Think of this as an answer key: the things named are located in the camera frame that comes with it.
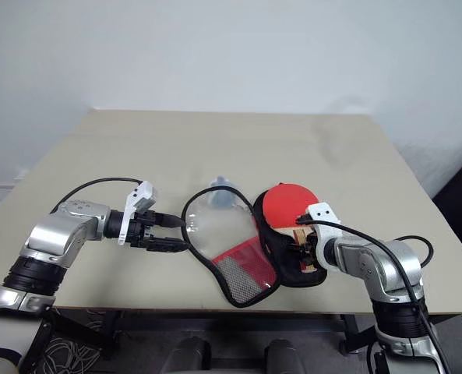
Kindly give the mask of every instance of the floor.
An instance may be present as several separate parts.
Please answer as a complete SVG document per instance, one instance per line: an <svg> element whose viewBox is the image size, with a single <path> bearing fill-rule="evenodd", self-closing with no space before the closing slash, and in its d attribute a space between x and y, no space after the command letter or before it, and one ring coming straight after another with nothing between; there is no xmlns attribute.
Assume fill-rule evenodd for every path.
<svg viewBox="0 0 462 374"><path fill-rule="evenodd" d="M371 326L371 316L358 316L361 329ZM439 339L454 374L462 374L462 316L437 326ZM367 373L365 352L344 357L338 353L342 338L338 333L260 332L206 333L196 332L132 332L124 334L120 352L109 362L99 361L89 372L158 373L171 349L183 338L201 337L212 346L214 358L240 358L256 362L273 339L288 339L297 348L308 373Z"/></svg>

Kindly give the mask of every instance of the table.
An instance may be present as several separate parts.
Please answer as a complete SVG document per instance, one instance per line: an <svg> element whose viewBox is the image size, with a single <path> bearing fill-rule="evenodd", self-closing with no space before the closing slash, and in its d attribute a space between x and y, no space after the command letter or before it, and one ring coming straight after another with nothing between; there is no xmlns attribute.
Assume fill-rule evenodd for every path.
<svg viewBox="0 0 462 374"><path fill-rule="evenodd" d="M377 238L416 234L436 247L424 269L432 313L462 312L462 245L385 134L365 115L272 115L92 111L0 204L0 283L32 227L77 185L95 178L146 179L153 207L180 214L218 175L250 201L278 182L310 188L343 224ZM91 186L76 198L122 210L127 182ZM178 230L154 232L180 237ZM411 243L421 258L425 248ZM115 240L88 242L66 274L57 306L236 310L190 252L146 252ZM361 280L330 273L313 288L280 287L250 311L366 313Z"/></svg>

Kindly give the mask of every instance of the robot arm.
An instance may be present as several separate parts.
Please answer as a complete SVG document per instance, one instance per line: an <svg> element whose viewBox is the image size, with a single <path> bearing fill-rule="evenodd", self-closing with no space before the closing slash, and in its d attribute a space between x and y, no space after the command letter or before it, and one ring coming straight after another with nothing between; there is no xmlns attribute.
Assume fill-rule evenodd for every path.
<svg viewBox="0 0 462 374"><path fill-rule="evenodd" d="M150 234L154 225L175 228L184 222L148 210L154 204L149 186L144 182L129 195L125 213L73 200L62 203L34 227L0 285L0 373L28 372L44 352L51 337L44 314L54 304L55 292L86 241L122 238L146 250L187 249L180 239Z"/></svg>
<svg viewBox="0 0 462 374"><path fill-rule="evenodd" d="M317 221L339 224L327 203L308 207L299 224ZM383 353L376 357L378 372L445 372L416 304L411 299L395 262L379 246L340 228L314 224L317 234L316 258L321 266L364 281L376 317L376 340ZM384 245L395 255L411 284L419 308L428 318L421 278L421 264L405 243L393 240Z"/></svg>

